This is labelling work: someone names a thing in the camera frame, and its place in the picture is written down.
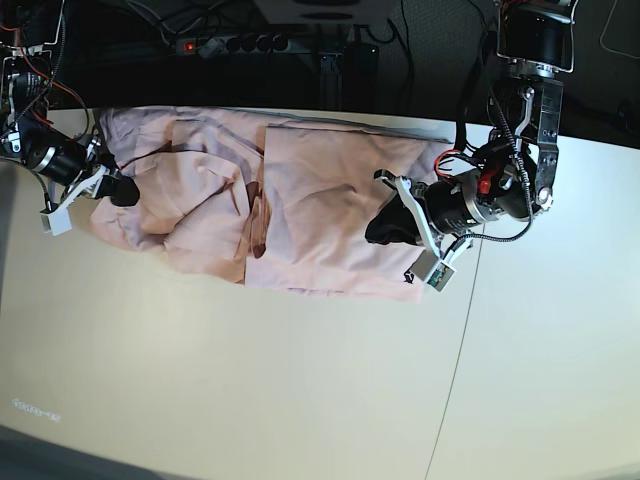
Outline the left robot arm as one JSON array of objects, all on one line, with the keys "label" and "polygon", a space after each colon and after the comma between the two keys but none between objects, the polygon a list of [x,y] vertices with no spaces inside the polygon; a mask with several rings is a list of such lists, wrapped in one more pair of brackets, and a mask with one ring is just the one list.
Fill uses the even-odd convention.
[{"label": "left robot arm", "polygon": [[441,291],[476,227],[509,216],[532,226],[554,200],[564,87],[556,76],[575,63],[574,1],[500,1],[485,25],[478,57],[457,104],[453,148],[434,161],[436,181],[388,170],[375,179],[393,190],[369,223],[372,244],[421,247],[405,273]]}]

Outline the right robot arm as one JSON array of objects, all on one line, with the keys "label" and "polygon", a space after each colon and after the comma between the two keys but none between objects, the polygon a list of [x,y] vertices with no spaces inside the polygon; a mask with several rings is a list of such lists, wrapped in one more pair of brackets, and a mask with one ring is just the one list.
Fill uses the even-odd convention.
[{"label": "right robot arm", "polygon": [[81,99],[58,79],[66,38],[64,2],[2,2],[1,160],[39,182],[40,218],[53,236],[71,229],[68,209],[79,197],[108,198],[117,207],[132,207],[140,197],[90,119],[70,136],[47,117],[52,93]]}]

